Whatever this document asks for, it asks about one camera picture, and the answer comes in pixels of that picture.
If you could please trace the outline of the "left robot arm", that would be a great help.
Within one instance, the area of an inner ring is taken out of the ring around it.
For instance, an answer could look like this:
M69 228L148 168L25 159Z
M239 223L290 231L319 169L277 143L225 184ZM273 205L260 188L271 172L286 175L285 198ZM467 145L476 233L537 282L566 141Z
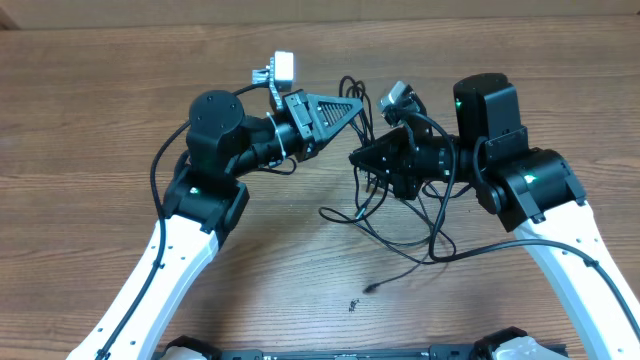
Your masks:
M241 177L277 174L315 157L363 111L360 99L293 90L293 65L272 62L233 92L211 90L177 129L186 150L164 193L150 182L157 222L118 295L72 359L149 359L250 198Z

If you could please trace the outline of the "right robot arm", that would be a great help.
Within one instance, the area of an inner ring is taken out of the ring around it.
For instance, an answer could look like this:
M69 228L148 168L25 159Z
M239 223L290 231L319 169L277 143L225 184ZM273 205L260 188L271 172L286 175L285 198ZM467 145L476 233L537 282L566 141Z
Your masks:
M639 302L613 261L587 194L556 151L533 148L515 87L482 73L453 88L456 135L397 83L379 103L390 131L350 156L353 165L414 199L422 183L466 183L547 278L593 359L639 355Z

